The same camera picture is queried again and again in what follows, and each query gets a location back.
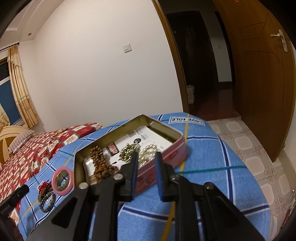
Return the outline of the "green jade bangle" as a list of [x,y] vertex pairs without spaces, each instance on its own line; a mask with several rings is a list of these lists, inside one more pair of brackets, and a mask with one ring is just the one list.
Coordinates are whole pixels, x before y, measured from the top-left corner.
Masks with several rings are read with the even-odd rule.
[[67,171],[61,171],[55,180],[55,187],[58,191],[63,191],[69,186],[70,175]]

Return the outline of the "red tassel coin pendant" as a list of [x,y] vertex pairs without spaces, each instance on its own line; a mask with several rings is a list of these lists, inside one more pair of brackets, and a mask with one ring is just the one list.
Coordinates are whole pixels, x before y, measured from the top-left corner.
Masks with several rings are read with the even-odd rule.
[[51,181],[43,181],[38,187],[38,201],[41,202],[47,193],[53,191]]

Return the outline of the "pink metal tin box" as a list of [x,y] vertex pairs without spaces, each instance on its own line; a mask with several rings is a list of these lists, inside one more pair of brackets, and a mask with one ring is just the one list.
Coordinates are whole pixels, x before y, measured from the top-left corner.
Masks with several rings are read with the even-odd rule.
[[87,137],[89,143],[75,153],[74,185],[78,186],[82,182],[96,184],[98,150],[102,150],[102,157],[107,164],[121,168],[128,162],[129,153],[137,149],[136,193],[140,194],[156,182],[156,152],[161,152],[163,161],[173,167],[185,160],[187,132],[188,125],[182,121],[181,116],[175,114],[154,117],[141,114],[131,120],[102,128]]

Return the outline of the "blue plaid blanket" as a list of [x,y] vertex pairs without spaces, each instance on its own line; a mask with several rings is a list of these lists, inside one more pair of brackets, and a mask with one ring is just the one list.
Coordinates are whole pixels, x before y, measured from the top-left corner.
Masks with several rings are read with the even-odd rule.
[[[187,157],[176,169],[189,181],[214,183],[246,216],[265,240],[272,231],[271,212],[267,200],[247,166],[205,121],[187,113],[169,113],[157,120],[182,132],[186,138]],[[102,135],[115,130],[118,124],[102,128],[61,148],[41,171],[27,182],[29,193],[22,199],[18,228],[27,238],[47,218],[37,202],[38,186],[51,179],[56,169],[73,168],[74,154]],[[159,199],[156,185],[145,183],[147,189],[134,201],[119,208],[119,240],[160,240],[169,219],[171,205]]]

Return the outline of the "red patterned quilt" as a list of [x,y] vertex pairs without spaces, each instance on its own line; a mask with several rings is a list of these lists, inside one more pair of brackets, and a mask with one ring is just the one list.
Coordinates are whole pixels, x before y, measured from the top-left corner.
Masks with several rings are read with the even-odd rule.
[[30,189],[10,214],[22,232],[30,232],[48,216],[39,208],[37,187],[61,167],[73,170],[76,152],[93,142],[101,128],[99,123],[86,123],[54,137],[56,131],[37,134],[2,165],[1,200],[24,184]]

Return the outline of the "gold item on quilt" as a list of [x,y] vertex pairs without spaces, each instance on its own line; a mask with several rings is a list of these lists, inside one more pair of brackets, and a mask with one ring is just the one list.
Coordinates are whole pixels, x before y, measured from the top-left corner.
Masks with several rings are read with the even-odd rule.
[[57,135],[59,135],[60,133],[65,132],[66,130],[67,130],[67,128],[64,128],[64,129],[58,130],[58,131],[56,131],[55,133],[53,133],[52,136],[53,136],[53,137],[54,137],[54,136],[57,136]]

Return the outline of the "striped pillow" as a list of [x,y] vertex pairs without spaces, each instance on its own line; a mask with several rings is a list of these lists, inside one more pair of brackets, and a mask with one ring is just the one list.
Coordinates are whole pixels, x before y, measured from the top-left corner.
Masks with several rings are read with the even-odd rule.
[[20,133],[14,140],[11,142],[8,150],[10,153],[15,153],[18,151],[26,141],[34,136],[35,132],[32,130],[26,130],[23,133]]

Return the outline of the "white card in tin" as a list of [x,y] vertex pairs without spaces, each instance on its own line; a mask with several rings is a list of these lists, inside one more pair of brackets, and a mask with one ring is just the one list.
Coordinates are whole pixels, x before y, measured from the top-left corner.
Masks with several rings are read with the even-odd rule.
[[83,165],[90,184],[95,184],[104,170],[114,174],[138,152],[138,167],[152,161],[156,152],[164,151],[172,142],[147,126],[140,126],[104,148],[95,146],[84,159]]

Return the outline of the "cream wooden headboard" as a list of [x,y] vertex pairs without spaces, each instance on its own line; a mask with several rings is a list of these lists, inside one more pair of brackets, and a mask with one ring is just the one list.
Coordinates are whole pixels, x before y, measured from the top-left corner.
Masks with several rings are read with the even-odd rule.
[[4,164],[10,157],[10,152],[8,150],[9,145],[20,133],[26,130],[28,130],[28,128],[23,126],[5,126],[1,129],[1,164]]

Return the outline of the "beige curtain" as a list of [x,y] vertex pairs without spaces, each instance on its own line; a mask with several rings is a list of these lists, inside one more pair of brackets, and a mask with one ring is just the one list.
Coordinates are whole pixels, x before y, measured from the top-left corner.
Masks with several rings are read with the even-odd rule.
[[28,128],[32,128],[40,122],[40,118],[30,98],[26,82],[23,77],[17,45],[13,45],[9,48],[7,62],[16,107],[25,125]]

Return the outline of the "window with blue pane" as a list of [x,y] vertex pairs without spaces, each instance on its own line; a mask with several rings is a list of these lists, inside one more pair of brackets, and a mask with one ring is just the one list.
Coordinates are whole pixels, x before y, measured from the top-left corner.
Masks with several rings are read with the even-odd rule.
[[8,116],[10,125],[23,126],[24,122],[18,112],[11,88],[9,66],[7,59],[1,60],[1,105]]

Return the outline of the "brown wooden door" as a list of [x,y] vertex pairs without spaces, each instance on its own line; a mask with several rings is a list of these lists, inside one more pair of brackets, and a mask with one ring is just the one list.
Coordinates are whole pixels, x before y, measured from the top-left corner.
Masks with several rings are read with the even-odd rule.
[[[215,1],[229,38],[235,72],[234,104],[272,161],[279,156],[295,107],[295,60],[289,38],[259,1]],[[280,38],[283,31],[288,53]]]

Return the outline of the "brown door frame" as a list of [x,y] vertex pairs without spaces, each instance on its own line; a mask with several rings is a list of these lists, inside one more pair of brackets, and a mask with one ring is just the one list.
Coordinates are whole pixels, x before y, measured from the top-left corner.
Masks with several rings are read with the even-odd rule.
[[171,30],[170,24],[166,18],[165,13],[163,12],[161,5],[159,4],[159,1],[157,0],[152,0],[152,3],[154,5],[154,8],[156,10],[156,13],[158,14],[159,20],[161,21],[161,24],[163,26],[169,48],[171,51],[171,55],[173,58],[175,70],[176,70],[176,75],[179,83],[179,88],[180,88],[180,95],[181,95],[181,100],[182,100],[182,107],[183,111],[186,113],[189,113],[189,103],[188,103],[188,95],[187,95],[187,85],[186,85],[186,80],[185,80],[185,74],[184,74],[184,69],[182,66],[182,61],[181,57],[177,48],[177,43],[175,41],[175,37],[173,35],[173,32]]

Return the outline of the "white wall switch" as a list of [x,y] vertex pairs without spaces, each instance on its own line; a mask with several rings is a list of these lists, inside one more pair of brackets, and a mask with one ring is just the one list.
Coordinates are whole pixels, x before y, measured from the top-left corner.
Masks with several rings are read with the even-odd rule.
[[124,53],[128,53],[128,52],[132,51],[132,47],[130,44],[126,44],[122,48],[123,48]]

